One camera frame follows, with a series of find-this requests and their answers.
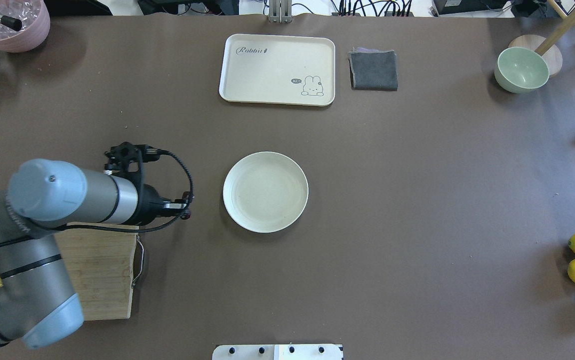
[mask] white bracket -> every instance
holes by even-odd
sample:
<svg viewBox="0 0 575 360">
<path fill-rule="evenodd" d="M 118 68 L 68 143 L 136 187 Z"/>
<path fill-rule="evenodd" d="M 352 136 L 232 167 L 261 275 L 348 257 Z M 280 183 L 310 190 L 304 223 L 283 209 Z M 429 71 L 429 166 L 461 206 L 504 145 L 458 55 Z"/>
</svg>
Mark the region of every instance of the white bracket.
<svg viewBox="0 0 575 360">
<path fill-rule="evenodd" d="M 221 345 L 214 349 L 212 360 L 343 360 L 343 345 Z"/>
<path fill-rule="evenodd" d="M 269 0 L 270 23 L 292 23 L 292 0 Z"/>
</svg>

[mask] wooden cutting board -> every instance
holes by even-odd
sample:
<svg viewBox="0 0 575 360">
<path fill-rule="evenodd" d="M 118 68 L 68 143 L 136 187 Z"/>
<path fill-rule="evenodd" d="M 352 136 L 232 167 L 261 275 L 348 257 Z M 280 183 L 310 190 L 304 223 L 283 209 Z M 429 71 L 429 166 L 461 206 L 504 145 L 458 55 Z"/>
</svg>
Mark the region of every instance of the wooden cutting board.
<svg viewBox="0 0 575 360">
<path fill-rule="evenodd" d="M 75 228 L 55 237 L 74 290 L 79 294 L 84 319 L 129 319 L 137 235 Z"/>
</svg>

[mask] brown table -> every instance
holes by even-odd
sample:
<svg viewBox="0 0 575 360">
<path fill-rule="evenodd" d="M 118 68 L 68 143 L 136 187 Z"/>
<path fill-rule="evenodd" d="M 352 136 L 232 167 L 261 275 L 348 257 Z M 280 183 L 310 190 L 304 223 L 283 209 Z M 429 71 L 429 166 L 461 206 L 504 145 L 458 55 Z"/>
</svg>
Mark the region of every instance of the brown table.
<svg viewBox="0 0 575 360">
<path fill-rule="evenodd" d="M 102 170 L 123 141 L 177 153 L 192 219 L 144 236 L 132 318 L 90 321 L 0 359 L 207 360 L 219 344 L 343 344 L 345 358 L 575 359 L 575 29 L 564 64 L 525 95 L 493 79 L 497 55 L 557 21 L 261 15 L 58 18 L 45 45 L 0 53 L 0 189 L 25 160 Z M 329 107 L 219 97 L 235 33 L 328 37 Z M 397 51 L 397 92 L 354 91 L 354 46 Z M 292 157 L 310 198 L 292 226 L 230 219 L 223 181 L 257 151 Z M 187 189 L 170 160 L 146 167 Z"/>
</svg>

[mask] rectangular tray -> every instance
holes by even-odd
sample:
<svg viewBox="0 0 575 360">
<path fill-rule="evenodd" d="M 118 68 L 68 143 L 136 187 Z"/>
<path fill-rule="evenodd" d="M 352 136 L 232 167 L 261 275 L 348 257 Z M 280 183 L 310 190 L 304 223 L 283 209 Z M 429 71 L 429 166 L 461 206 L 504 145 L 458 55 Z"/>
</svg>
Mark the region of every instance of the rectangular tray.
<svg viewBox="0 0 575 360">
<path fill-rule="evenodd" d="M 224 100 L 324 107 L 335 95 L 335 47 L 327 38 L 233 34 L 218 92 Z"/>
</svg>

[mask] mint green bowl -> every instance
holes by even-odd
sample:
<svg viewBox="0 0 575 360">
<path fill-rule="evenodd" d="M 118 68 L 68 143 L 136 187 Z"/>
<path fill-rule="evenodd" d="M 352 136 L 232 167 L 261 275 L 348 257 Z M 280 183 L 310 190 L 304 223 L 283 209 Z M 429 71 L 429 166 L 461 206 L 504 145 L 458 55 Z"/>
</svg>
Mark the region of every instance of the mint green bowl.
<svg viewBox="0 0 575 360">
<path fill-rule="evenodd" d="M 523 94 L 545 85 L 550 69 L 546 60 L 529 48 L 509 47 L 498 55 L 494 78 L 503 89 Z"/>
</svg>

